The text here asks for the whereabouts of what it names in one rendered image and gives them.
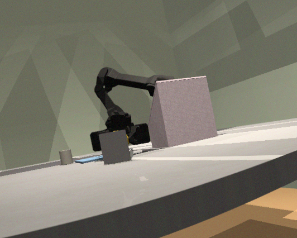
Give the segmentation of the beige cylinder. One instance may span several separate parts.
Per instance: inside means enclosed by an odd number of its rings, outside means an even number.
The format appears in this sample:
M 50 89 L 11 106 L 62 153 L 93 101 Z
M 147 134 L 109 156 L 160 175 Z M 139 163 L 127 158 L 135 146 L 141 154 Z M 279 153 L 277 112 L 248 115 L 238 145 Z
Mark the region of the beige cylinder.
M 61 165 L 73 163 L 71 149 L 60 151 L 59 154 L 60 154 Z

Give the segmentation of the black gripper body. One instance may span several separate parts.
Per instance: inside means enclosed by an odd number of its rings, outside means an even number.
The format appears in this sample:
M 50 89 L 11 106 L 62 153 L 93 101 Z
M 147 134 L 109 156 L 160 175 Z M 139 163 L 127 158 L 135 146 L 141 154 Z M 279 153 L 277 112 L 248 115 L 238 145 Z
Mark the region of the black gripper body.
M 142 144 L 149 143 L 150 142 L 150 135 L 149 135 L 148 125 L 146 123 L 141 123 L 141 124 L 137 124 L 137 125 L 140 127 L 140 130 L 141 130 Z M 137 126 L 137 125 L 135 125 L 135 126 Z M 125 130 L 124 128 L 127 128 L 127 127 L 115 128 L 115 129 L 112 129 L 112 132 L 113 131 L 119 131 L 119 130 Z M 92 141 L 92 146 L 93 146 L 94 151 L 101 151 L 100 148 L 99 148 L 99 142 L 98 142 L 98 137 L 97 137 L 98 132 L 103 132 L 103 131 L 96 131 L 96 132 L 92 132 L 90 134 L 90 138 L 91 138 L 91 141 Z M 129 131 L 128 128 L 127 128 L 126 135 L 128 137 L 130 135 L 130 131 Z

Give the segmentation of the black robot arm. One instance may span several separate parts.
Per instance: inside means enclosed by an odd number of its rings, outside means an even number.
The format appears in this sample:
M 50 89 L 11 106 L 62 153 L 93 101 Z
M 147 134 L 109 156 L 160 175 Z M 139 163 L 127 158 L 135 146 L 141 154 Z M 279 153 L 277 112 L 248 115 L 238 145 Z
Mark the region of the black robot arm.
M 97 82 L 94 87 L 94 92 L 102 101 L 107 109 L 107 122 L 105 123 L 107 129 L 103 130 L 106 133 L 112 132 L 112 129 L 127 127 L 131 131 L 131 115 L 124 112 L 118 105 L 115 105 L 111 100 L 108 92 L 117 85 L 124 85 L 128 87 L 146 89 L 149 91 L 150 96 L 154 96 L 156 81 L 162 80 L 175 80 L 172 76 L 153 75 L 149 78 L 139 77 L 135 75 L 122 74 L 113 68 L 103 68 L 97 76 Z M 105 88 L 103 88 L 105 86 Z M 127 128 L 126 132 L 127 132 Z

